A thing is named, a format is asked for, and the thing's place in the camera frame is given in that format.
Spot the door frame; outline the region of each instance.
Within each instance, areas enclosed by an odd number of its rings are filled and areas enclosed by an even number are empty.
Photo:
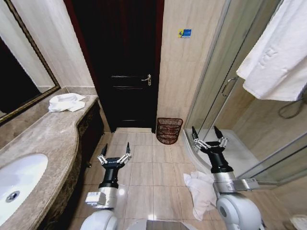
[[[163,14],[164,14],[164,1],[165,0],[157,0],[156,1],[156,27],[155,27],[155,58],[154,58],[154,75],[155,80],[152,83],[153,88],[153,117],[151,122],[151,129],[152,132],[155,133],[156,130],[156,118],[157,118],[157,108],[158,108],[158,91],[159,91],[159,76],[160,76],[160,61],[161,61],[161,45],[162,45],[162,29],[163,29]],[[68,15],[71,19],[72,26],[75,30],[78,42],[80,44],[85,62],[87,64],[87,67],[89,69],[89,72],[91,74],[91,77],[94,82],[94,86],[96,88],[98,97],[103,104],[103,94],[102,89],[99,86],[98,77],[95,73],[95,70],[92,66],[91,59],[89,52],[86,47],[86,43],[83,37],[83,34],[81,32],[78,19],[75,15],[72,0],[64,0],[64,3],[66,5],[66,9],[68,12]],[[107,111],[105,111],[107,122],[110,126],[111,132],[115,132],[116,126],[115,121],[112,119],[112,116],[107,116],[109,114]]]

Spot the sink drain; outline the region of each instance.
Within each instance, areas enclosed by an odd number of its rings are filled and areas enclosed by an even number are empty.
[[[11,194],[8,195],[8,197],[5,199],[5,201],[7,203],[12,202],[19,196],[19,194],[20,194],[19,191],[12,192]]]

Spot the shower door handle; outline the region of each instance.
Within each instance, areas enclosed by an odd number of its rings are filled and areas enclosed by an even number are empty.
[[[229,79],[229,80],[227,81],[226,85],[224,86],[224,88],[223,88],[223,90],[222,90],[222,95],[223,95],[224,97],[227,97],[227,96],[228,96],[227,94],[224,93],[224,91],[225,91],[227,85],[228,85],[232,80],[236,80],[236,79],[237,79],[237,77],[231,78],[231,79]]]

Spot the sink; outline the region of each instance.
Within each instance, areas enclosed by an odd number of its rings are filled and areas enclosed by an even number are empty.
[[[47,167],[44,154],[19,158],[0,169],[0,226],[34,189]]]

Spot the shower enclosure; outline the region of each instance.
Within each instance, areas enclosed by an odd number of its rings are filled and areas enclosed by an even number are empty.
[[[291,119],[280,116],[288,102],[258,100],[244,90],[236,75],[279,0],[226,1],[220,27],[185,125],[185,135],[199,165],[211,168],[206,154],[193,147],[191,128],[199,138],[216,140],[213,126],[229,139],[224,156],[239,178],[256,177],[262,183],[282,184],[305,175],[307,165],[307,106]],[[294,114],[296,104],[284,115]]]

